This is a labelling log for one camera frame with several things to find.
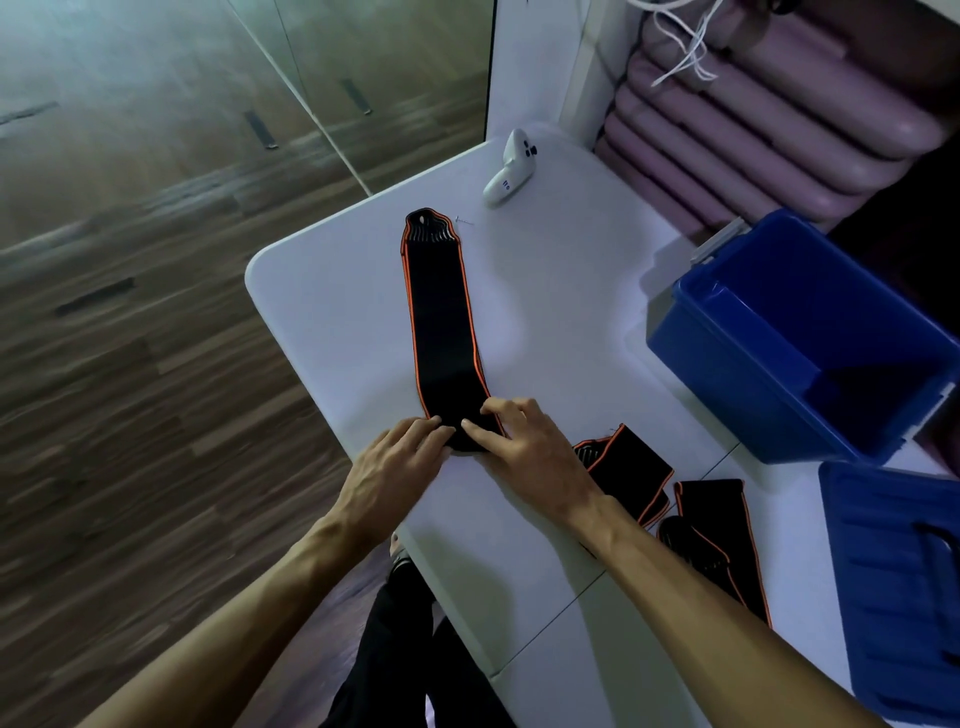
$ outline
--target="white wall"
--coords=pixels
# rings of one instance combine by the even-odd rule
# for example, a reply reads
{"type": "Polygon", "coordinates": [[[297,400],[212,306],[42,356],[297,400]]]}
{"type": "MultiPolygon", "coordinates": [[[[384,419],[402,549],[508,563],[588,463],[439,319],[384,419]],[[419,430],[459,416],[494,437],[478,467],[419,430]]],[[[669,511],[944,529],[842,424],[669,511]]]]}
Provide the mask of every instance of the white wall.
{"type": "Polygon", "coordinates": [[[581,144],[593,147],[616,83],[636,44],[642,11],[624,0],[590,3],[583,42],[567,89],[560,126],[581,144]]]}
{"type": "Polygon", "coordinates": [[[590,0],[499,0],[487,138],[531,121],[560,121],[589,6],[590,0]]]}

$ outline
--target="blue bin lid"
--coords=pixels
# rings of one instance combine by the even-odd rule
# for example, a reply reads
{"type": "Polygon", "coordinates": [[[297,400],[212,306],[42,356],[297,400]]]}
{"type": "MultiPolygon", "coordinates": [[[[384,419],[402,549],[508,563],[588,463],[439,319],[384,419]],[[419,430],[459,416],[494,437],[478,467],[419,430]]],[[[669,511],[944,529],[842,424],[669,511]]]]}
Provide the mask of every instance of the blue bin lid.
{"type": "Polygon", "coordinates": [[[960,483],[832,462],[820,484],[853,693],[960,727],[960,483]]]}

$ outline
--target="black pants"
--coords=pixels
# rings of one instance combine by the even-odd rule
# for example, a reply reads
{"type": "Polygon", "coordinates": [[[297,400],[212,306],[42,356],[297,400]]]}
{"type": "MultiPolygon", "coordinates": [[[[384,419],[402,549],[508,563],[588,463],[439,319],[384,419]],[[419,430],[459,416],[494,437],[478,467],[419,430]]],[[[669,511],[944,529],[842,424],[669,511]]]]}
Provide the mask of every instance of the black pants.
{"type": "Polygon", "coordinates": [[[433,632],[432,604],[413,563],[397,566],[322,728],[424,728],[428,694],[437,728],[516,728],[449,620],[433,632]]]}

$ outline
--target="elastic strap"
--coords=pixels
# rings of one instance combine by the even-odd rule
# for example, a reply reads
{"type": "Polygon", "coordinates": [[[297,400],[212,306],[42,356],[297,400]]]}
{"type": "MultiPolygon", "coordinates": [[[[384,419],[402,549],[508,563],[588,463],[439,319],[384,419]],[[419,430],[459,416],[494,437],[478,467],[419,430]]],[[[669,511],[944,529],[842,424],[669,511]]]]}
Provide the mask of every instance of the elastic strap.
{"type": "Polygon", "coordinates": [[[680,515],[729,558],[741,603],[772,626],[743,481],[687,480],[674,486],[674,494],[680,515]]]}
{"type": "Polygon", "coordinates": [[[610,437],[573,446],[600,490],[613,496],[640,525],[646,527],[670,507],[663,486],[673,468],[626,425],[610,437]]]}
{"type": "Polygon", "coordinates": [[[400,255],[423,412],[457,428],[448,441],[453,449],[483,451],[460,428],[464,418],[504,432],[499,419],[480,414],[490,392],[473,332],[460,237],[448,217],[425,207],[407,215],[400,255]]]}

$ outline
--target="right hand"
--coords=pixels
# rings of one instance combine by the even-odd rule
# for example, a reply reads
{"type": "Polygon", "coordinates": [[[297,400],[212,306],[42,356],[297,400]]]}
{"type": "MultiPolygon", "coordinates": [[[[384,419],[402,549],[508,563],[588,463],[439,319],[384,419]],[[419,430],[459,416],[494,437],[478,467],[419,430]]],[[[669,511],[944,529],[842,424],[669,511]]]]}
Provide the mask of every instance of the right hand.
{"type": "Polygon", "coordinates": [[[490,451],[487,463],[494,474],[544,516],[572,526],[576,513],[602,496],[564,435],[535,400],[491,397],[480,413],[497,415],[510,438],[470,420],[461,422],[464,432],[490,451]]]}

